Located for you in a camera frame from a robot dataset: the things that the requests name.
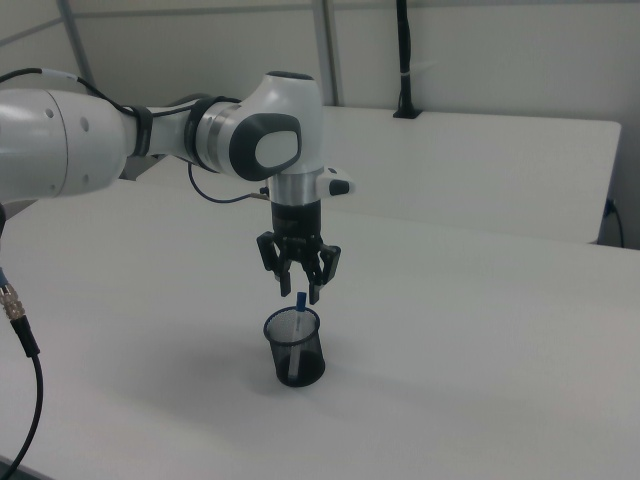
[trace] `black mesh cup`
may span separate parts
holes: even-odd
[[[298,307],[283,308],[264,324],[276,376],[288,387],[311,385],[322,376],[325,367],[318,336],[320,317],[304,308],[304,300],[301,307],[300,299],[298,294]]]

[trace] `white table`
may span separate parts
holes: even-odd
[[[637,252],[327,211],[343,248],[316,308],[327,370],[295,390],[262,335],[293,302],[261,266],[269,224],[267,202],[134,182],[11,219],[2,265],[46,389],[25,464],[68,480],[636,476]],[[11,457],[34,382],[0,331]]]
[[[613,122],[325,107],[326,164],[347,170],[357,194],[338,211],[589,243],[598,238],[618,146]],[[211,195],[251,184],[196,172]],[[191,188],[165,159],[138,181]]]

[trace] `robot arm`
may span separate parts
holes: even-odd
[[[354,191],[346,174],[324,168],[315,81],[271,72],[240,103],[218,97],[181,107],[132,107],[136,117],[87,95],[0,91],[0,202],[105,188],[133,154],[170,154],[247,181],[267,180],[274,231],[258,238],[264,266],[286,296],[289,267],[299,262],[315,303],[340,255],[320,236],[320,201]]]

